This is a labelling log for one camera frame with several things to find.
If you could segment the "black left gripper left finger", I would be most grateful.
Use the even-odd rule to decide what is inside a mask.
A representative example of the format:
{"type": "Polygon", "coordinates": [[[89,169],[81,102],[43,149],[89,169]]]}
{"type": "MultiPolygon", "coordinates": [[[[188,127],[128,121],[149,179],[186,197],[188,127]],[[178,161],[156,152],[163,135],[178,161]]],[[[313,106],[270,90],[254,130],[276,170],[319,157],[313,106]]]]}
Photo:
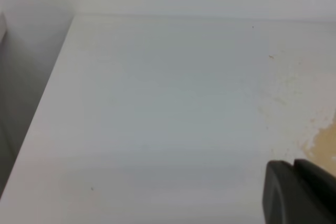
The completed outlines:
{"type": "Polygon", "coordinates": [[[335,223],[335,195],[316,194],[293,164],[267,163],[262,194],[265,223],[335,223]]]}

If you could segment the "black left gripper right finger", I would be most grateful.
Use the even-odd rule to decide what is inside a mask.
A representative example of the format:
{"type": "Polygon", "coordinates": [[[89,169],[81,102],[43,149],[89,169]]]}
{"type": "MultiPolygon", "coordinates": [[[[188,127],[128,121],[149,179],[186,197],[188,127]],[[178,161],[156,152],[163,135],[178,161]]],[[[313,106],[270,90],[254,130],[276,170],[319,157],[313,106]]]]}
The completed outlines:
{"type": "Polygon", "coordinates": [[[335,195],[335,177],[306,159],[296,159],[294,168],[300,177],[318,195],[335,195]]]}

